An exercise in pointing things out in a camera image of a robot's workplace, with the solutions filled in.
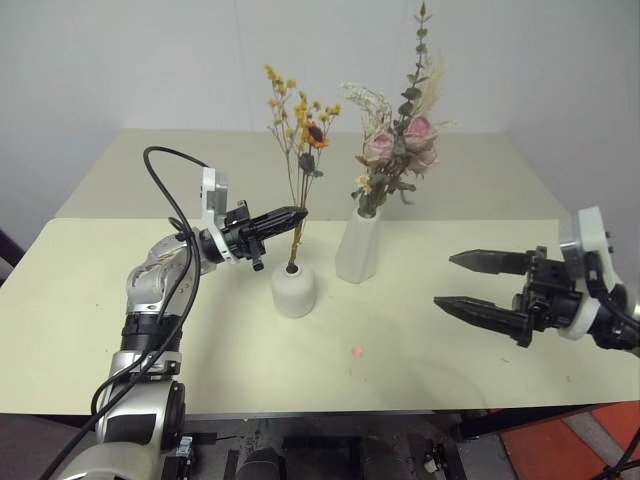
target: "black cable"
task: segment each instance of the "black cable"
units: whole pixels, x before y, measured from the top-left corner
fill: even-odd
[[[598,475],[593,477],[591,480],[605,480],[607,478],[617,478],[618,473],[640,466],[640,460],[634,460],[632,462],[627,463],[627,461],[631,458],[631,455],[633,455],[634,450],[638,446],[638,443],[640,443],[640,427],[638,427],[638,429],[636,430],[636,434],[631,439],[629,446],[620,457],[620,460],[618,460],[618,462],[613,467],[609,467],[605,469],[604,472],[599,473]]]
[[[177,204],[175,199],[171,196],[167,188],[162,183],[162,180],[160,180],[160,177],[158,177],[158,175],[153,170],[153,167],[151,166],[151,162],[149,160],[149,154],[154,151],[166,152],[166,153],[176,155],[178,157],[182,157],[185,160],[189,160],[201,167],[207,167],[207,165],[201,162],[200,160],[197,160],[196,158],[193,158],[185,153],[178,152],[177,150],[172,150],[170,148],[165,148],[165,147],[147,147],[142,154],[144,164],[145,164],[145,167],[147,168],[147,171],[149,172],[149,175],[151,175],[151,178],[153,179],[153,181],[156,183],[156,185],[158,186],[162,194],[165,196],[165,198],[167,199],[171,207],[174,209],[174,211],[180,218],[180,222],[182,223],[182,226],[184,227],[183,233],[185,235],[185,241],[187,242],[187,245],[189,247],[187,248],[187,259],[182,271],[180,272],[180,275],[178,276],[178,279],[172,286],[171,290],[175,292],[180,282],[184,279],[184,277],[188,273],[189,268],[191,267],[191,262],[193,261],[195,264],[195,273],[193,278],[193,286],[189,294],[189,299],[187,300],[187,304],[185,306],[184,311],[182,312],[182,315],[180,316],[179,321],[176,323],[175,327],[173,328],[171,333],[169,333],[169,335],[167,336],[165,341],[162,343],[160,348],[156,351],[155,354],[153,354],[153,356],[149,359],[147,364],[140,370],[140,373],[133,376],[130,379],[130,381],[127,384],[125,384],[117,394],[115,394],[98,412],[96,412],[87,420],[84,426],[69,441],[69,443],[67,443],[67,445],[60,451],[60,453],[58,453],[56,458],[54,458],[53,461],[49,464],[49,466],[45,469],[45,471],[40,476],[40,480],[48,480],[56,471],[56,469],[60,466],[60,464],[64,461],[67,455],[71,453],[73,448],[93,428],[96,422],[100,420],[109,410],[111,410],[122,399],[122,397],[124,397],[140,381],[142,376],[146,372],[148,372],[149,369],[151,369],[151,367],[155,364],[158,358],[160,358],[160,356],[166,351],[166,349],[171,344],[171,342],[173,341],[175,336],[178,334],[178,332],[182,329],[182,326],[184,325],[187,319],[187,316],[191,311],[191,308],[195,301],[196,294],[198,293],[198,287],[200,285],[200,270],[201,270],[200,250],[198,249],[198,245],[193,236],[193,231],[191,230],[191,226],[189,225],[189,221],[185,217],[184,212],[182,211],[180,206]],[[163,305],[162,305],[163,308],[161,309],[162,312],[164,312],[164,310],[166,309],[166,306],[169,303],[168,300],[165,300],[165,302],[163,302]]]
[[[604,308],[609,310],[609,313],[615,316],[616,319],[619,319],[623,323],[626,323],[631,328],[635,328],[635,329],[640,328],[640,322],[635,320],[631,315],[629,315],[622,308],[616,305],[615,302],[613,302],[608,295],[598,295],[597,298],[598,298],[598,301],[600,302],[600,305],[602,305]]]
[[[591,480],[607,480],[609,478],[619,478],[616,476],[616,473],[622,473],[637,467],[640,467],[640,460],[634,460],[632,462],[625,463],[624,465],[619,467],[616,471],[607,469],[604,472],[599,473],[595,477],[592,477]]]
[[[184,241],[184,237],[186,235],[186,227],[182,224],[182,222],[180,220],[178,220],[177,218],[174,217],[169,217],[169,223],[171,224],[171,226],[173,228],[175,228],[176,230],[178,230],[180,232],[180,234],[182,235],[183,238],[180,239],[180,241]],[[180,284],[180,282],[183,280],[183,276],[180,276],[178,278],[178,281],[176,281],[174,283],[174,285],[172,285],[172,288],[169,290],[168,294],[167,294],[167,298],[165,300],[165,302],[163,303],[162,307],[160,308],[160,311],[158,312],[158,318],[162,318],[162,316],[164,315],[164,312],[166,310],[166,305],[169,304],[169,302],[171,301],[177,286]],[[112,375],[111,377],[107,378],[104,382],[102,382],[102,384],[96,389],[96,391],[93,394],[93,397],[91,397],[91,415],[95,415],[98,411],[98,402],[100,401],[100,396],[102,395],[102,392],[104,392],[110,385],[113,385],[114,383],[116,383],[118,380],[120,380],[122,377],[124,377],[125,375],[129,374],[133,369],[137,368],[138,366],[140,366],[140,364],[144,361],[144,359],[147,357],[147,355],[149,355],[149,353],[151,353],[152,350],[148,349],[145,350],[140,357],[133,362],[131,365],[129,365],[127,368],[124,368],[122,370],[120,370],[119,372],[116,372],[116,374]]]

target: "metal frame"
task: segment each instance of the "metal frame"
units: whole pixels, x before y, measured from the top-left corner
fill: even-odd
[[[547,422],[567,415],[575,415],[607,404],[562,405],[552,407],[506,408],[453,425],[451,436],[456,441],[471,440],[509,430]]]

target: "dried pink rose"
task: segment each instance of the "dried pink rose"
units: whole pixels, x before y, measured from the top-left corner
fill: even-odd
[[[436,148],[432,145],[431,148],[423,150],[418,153],[409,161],[407,170],[411,170],[416,175],[424,175],[427,169],[433,165],[438,159]]]
[[[404,132],[404,142],[407,150],[420,153],[432,147],[437,136],[438,132],[426,117],[416,117],[411,120]]]
[[[381,131],[373,135],[364,144],[364,159],[371,168],[384,167],[391,160],[393,154],[393,135]]]

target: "round white vase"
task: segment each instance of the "round white vase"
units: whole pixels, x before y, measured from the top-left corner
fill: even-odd
[[[313,271],[302,263],[296,263],[298,271],[287,272],[287,264],[276,268],[271,275],[273,303],[280,313],[298,318],[311,311],[316,302],[316,281]]]

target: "white flower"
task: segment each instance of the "white flower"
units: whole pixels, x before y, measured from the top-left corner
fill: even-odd
[[[360,107],[365,139],[389,126],[391,104],[383,93],[353,82],[343,82],[339,88],[342,89],[344,98]]]

